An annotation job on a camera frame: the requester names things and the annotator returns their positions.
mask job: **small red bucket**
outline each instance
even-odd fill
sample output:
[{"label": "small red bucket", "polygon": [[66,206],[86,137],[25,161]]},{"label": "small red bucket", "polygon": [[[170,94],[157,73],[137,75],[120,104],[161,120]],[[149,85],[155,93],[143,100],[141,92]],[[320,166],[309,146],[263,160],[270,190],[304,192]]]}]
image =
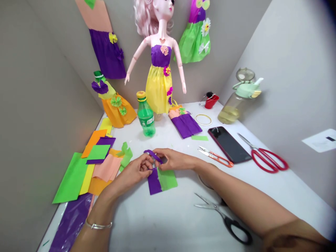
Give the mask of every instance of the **small red bucket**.
[{"label": "small red bucket", "polygon": [[212,107],[215,105],[215,103],[219,100],[219,97],[217,95],[213,95],[211,98],[208,98],[205,102],[205,108],[206,109],[212,109]]}]

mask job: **black scissors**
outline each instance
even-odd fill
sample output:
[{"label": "black scissors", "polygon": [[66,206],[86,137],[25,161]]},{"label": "black scissors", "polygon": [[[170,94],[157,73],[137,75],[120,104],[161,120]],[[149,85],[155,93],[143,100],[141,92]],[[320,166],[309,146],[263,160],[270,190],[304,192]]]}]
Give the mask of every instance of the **black scissors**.
[{"label": "black scissors", "polygon": [[[206,198],[199,196],[197,193],[195,193],[198,197],[200,197],[202,200],[204,200],[206,202],[206,204],[204,205],[194,205],[195,207],[200,207],[200,208],[205,208],[205,209],[213,209],[216,210],[217,212],[220,213],[220,215],[222,216],[222,218],[224,219],[224,223],[226,228],[228,229],[228,231],[230,232],[230,234],[240,243],[244,244],[244,245],[251,245],[252,244],[252,236],[251,234],[245,229],[243,228],[237,221],[230,219],[228,216],[226,216],[222,211],[219,210],[219,205],[216,205],[212,202],[210,202],[209,200],[207,200]],[[233,232],[232,227],[231,226],[235,226],[238,229],[240,229],[241,231],[243,231],[246,236],[247,236],[247,241],[243,241],[241,239],[239,239],[238,236],[236,236],[236,234]]]}]

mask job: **scissors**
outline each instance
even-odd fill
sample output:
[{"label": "scissors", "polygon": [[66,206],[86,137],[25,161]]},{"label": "scissors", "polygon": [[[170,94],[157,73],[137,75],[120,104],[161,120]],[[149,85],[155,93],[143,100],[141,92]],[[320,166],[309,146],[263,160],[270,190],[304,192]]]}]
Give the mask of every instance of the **scissors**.
[{"label": "scissors", "polygon": [[[268,173],[277,173],[278,171],[285,171],[285,170],[288,170],[289,169],[289,165],[288,163],[281,157],[279,157],[277,154],[271,152],[271,151],[268,151],[266,149],[261,149],[261,148],[257,148],[256,146],[254,146],[253,144],[251,144],[245,137],[243,137],[242,135],[240,135],[238,133],[238,135],[251,147],[252,149],[252,158],[254,160],[254,162],[261,168],[263,169],[265,172],[268,172]],[[269,155],[271,154],[272,156],[276,157],[277,159],[279,159],[284,168],[281,167],[277,162],[275,162]],[[255,156],[258,156],[262,161],[265,162],[265,164],[267,164],[272,170],[269,170],[269,169],[266,169],[265,167],[263,167],[261,164],[259,164],[259,162],[257,161],[256,157]]]},{"label": "scissors", "polygon": [[[195,207],[199,207],[199,208],[205,208],[205,209],[213,209],[216,210],[217,212],[219,212],[219,214],[222,216],[222,218],[224,219],[224,223],[226,228],[228,229],[228,231],[230,232],[230,234],[240,243],[244,244],[244,245],[250,245],[252,244],[252,236],[251,234],[245,229],[243,228],[237,221],[230,219],[228,216],[226,216],[223,212],[221,212],[219,210],[219,205],[216,205],[212,202],[210,202],[209,200],[207,200],[206,198],[198,195],[197,193],[195,193],[198,197],[200,197],[202,200],[204,200],[206,202],[206,204],[204,205],[194,205]],[[243,231],[246,236],[247,236],[247,241],[243,241],[241,239],[239,239],[238,236],[236,236],[236,234],[233,232],[232,227],[231,226],[235,226],[236,228],[240,229],[241,231]]]},{"label": "scissors", "polygon": [[221,163],[222,165],[225,165],[225,166],[227,166],[227,167],[229,167],[229,168],[233,167],[233,163],[232,163],[231,161],[229,161],[229,160],[227,160],[227,159],[225,159],[225,158],[223,158],[223,157],[217,155],[216,153],[213,153],[213,152],[207,150],[206,148],[204,148],[204,147],[202,147],[202,146],[199,146],[199,147],[200,147],[202,150],[200,150],[200,149],[198,149],[198,150],[199,150],[200,152],[202,152],[204,155],[206,155],[206,156],[208,156],[208,157],[210,157],[210,158],[216,160],[217,162],[219,162],[219,163]]}]

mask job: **smartphone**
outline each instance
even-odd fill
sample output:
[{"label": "smartphone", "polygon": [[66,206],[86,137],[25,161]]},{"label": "smartphone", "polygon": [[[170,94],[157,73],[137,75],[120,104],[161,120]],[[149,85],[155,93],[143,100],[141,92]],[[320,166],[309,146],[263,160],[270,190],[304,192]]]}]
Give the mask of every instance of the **smartphone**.
[{"label": "smartphone", "polygon": [[242,163],[252,159],[250,154],[234,139],[224,128],[216,127],[208,130],[208,133],[234,164]]}]

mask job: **bottle label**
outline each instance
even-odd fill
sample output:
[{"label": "bottle label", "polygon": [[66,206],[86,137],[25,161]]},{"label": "bottle label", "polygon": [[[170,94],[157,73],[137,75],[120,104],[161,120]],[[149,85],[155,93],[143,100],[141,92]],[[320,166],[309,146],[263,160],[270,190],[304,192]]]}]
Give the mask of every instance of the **bottle label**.
[{"label": "bottle label", "polygon": [[150,127],[154,124],[154,116],[152,118],[149,118],[149,119],[141,119],[139,118],[140,120],[140,124],[142,127]]}]

